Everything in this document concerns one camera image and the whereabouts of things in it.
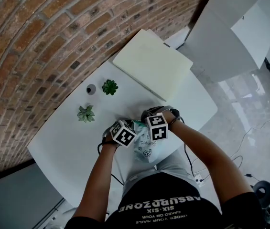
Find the floor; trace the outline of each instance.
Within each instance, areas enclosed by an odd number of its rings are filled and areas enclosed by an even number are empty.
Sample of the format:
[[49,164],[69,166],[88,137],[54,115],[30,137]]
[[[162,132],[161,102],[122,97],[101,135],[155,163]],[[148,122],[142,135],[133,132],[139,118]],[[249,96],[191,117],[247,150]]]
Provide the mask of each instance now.
[[[179,49],[186,55],[183,47]],[[218,112],[200,130],[218,144],[234,161],[243,174],[250,173],[258,180],[270,182],[270,73],[263,65],[259,70],[238,75],[222,82],[213,82],[202,67],[193,65],[191,71],[208,91]],[[192,154],[194,172],[205,168]],[[209,173],[199,172],[202,178]],[[257,180],[246,178],[251,185]],[[207,178],[201,195],[217,200],[212,181]]]

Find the electrical outlet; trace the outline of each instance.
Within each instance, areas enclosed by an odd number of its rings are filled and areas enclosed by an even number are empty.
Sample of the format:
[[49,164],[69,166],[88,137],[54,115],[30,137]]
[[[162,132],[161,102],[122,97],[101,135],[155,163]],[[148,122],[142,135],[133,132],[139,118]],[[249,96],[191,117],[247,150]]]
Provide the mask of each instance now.
[[199,187],[202,187],[204,185],[204,181],[200,181],[202,180],[202,176],[200,174],[196,175],[194,179]]

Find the green succulent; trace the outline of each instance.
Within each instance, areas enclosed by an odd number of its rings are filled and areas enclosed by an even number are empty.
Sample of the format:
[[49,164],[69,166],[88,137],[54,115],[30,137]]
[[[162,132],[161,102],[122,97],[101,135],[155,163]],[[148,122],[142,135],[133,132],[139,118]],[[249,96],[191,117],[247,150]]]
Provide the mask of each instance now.
[[109,79],[107,81],[105,81],[103,86],[102,86],[103,92],[105,92],[106,95],[108,95],[108,94],[113,95],[118,88],[119,87],[117,86],[117,83],[115,83],[115,81],[112,81]]
[[92,105],[89,105],[87,109],[84,109],[82,106],[80,106],[79,112],[77,114],[78,120],[84,122],[94,121],[95,119],[93,117],[95,116],[95,114],[92,112],[92,107]]

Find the skin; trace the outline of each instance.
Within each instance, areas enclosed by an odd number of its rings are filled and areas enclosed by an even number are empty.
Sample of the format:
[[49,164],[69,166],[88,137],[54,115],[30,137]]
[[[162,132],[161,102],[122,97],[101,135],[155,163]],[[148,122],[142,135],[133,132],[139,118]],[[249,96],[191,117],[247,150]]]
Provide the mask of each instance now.
[[[170,111],[163,113],[167,122],[174,119]],[[206,165],[221,205],[229,199],[253,192],[235,163],[209,138],[180,121],[171,131]],[[117,145],[106,144],[91,171],[84,195],[73,217],[83,216],[105,221],[111,180],[111,167]]]

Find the gray shorts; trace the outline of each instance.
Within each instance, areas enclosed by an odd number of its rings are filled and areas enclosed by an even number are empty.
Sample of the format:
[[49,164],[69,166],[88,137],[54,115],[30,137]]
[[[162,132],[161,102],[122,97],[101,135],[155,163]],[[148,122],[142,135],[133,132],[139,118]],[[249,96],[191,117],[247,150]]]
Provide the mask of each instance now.
[[138,174],[132,174],[130,173],[126,179],[126,182],[123,187],[123,194],[122,197],[124,197],[125,194],[132,188],[133,185],[136,184],[136,182],[140,181],[143,178],[146,178],[148,176],[164,172],[169,175],[172,175],[174,177],[178,177],[192,186],[194,186],[198,191],[198,185],[192,176],[191,172],[188,172],[189,170],[187,168],[186,160],[183,158],[185,157],[184,153],[181,153],[180,149],[177,149],[172,154],[170,154],[168,157],[166,157],[163,161],[157,164],[157,169],[149,169],[142,171]]

